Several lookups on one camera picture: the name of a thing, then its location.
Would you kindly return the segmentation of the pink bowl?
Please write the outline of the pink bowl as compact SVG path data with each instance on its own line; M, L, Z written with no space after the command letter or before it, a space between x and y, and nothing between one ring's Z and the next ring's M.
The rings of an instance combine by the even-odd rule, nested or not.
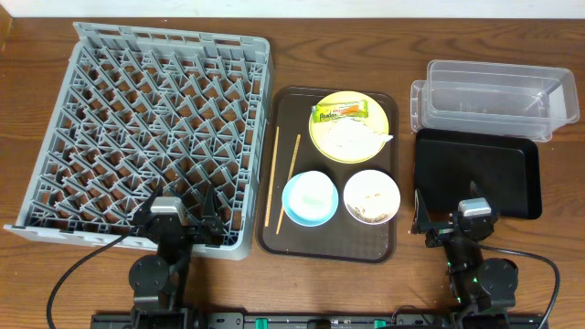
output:
M343 201L355 220L375 226L389 222L398 214L401 195L391 176L368 169L347 180Z

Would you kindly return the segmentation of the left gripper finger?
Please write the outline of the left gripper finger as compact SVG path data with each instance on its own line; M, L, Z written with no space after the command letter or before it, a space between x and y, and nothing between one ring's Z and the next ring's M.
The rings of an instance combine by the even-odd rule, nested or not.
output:
M159 185L153 193L141 204L141 206L136 210L136 218L137 219L144 219L151 213L151 207L154 203L155 199L161 196L163 192L163 188Z
M208 245L221 245L223 243L223 222L218 214L216 192L213 185L208 187L205 197L201 215L201 235Z

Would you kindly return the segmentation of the light blue bowl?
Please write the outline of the light blue bowl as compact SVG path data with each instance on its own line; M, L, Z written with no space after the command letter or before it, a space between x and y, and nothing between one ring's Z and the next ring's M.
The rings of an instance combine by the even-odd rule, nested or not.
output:
M334 185L334 192L332 195L332 204L331 204L331 207L330 207L328 213L324 217L318 218L317 220L302 218L302 217L298 216L291 209L291 206L290 206L290 194L293 190L294 184L296 183L298 175L295 175L294 177L292 177L291 180L285 185L285 187L282 191L282 206L284 208L284 212L294 223L296 223L300 226L310 228L310 227L317 227L317 226L323 225L325 222L327 222L328 220L330 220L333 217L333 215L335 214L335 212L338 208L339 195L338 195L337 188L335 187L335 184L331 180L333 185Z

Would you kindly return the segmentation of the white paper napkin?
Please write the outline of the white paper napkin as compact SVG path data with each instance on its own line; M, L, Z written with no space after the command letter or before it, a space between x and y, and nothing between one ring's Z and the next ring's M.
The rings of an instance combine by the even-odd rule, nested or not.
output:
M374 153L393 135L376 133L366 124L354 119L340 119L324 134L324 149L335 157L364 157Z

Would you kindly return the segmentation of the white plastic cup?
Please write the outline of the white plastic cup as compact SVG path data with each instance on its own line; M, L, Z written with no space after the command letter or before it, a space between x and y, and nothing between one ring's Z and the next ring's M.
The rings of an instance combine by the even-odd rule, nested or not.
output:
M298 175L290 194L291 209L300 217L317 220L324 217L332 204L334 185L322 172Z

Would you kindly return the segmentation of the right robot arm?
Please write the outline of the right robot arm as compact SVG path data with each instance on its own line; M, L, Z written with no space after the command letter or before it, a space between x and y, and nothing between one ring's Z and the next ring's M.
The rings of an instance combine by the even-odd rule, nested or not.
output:
M455 328L510 328L507 311L516 305L518 269L508 259L485 259L479 243L495 231L497 215L484 197L465 199L443 221L433 221L419 189L414 192L413 234L428 248L442 248L453 296Z

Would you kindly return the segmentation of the green snack wrapper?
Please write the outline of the green snack wrapper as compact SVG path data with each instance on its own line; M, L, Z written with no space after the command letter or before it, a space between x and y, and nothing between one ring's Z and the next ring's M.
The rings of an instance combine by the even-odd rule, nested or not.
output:
M332 122L344 118L366 118L368 106L365 100L338 103L319 103L312 107L314 123Z

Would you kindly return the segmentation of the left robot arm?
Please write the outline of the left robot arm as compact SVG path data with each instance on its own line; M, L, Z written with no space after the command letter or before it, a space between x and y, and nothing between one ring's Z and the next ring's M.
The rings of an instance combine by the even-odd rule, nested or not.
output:
M199 329L207 326L197 308L183 297L195 244L210 244L223 234L215 188L207 189L202 217L195 226L183 223L186 209L176 196L155 191L133 214L133 227L157 244L155 254L138 259L129 271L133 288L133 328Z

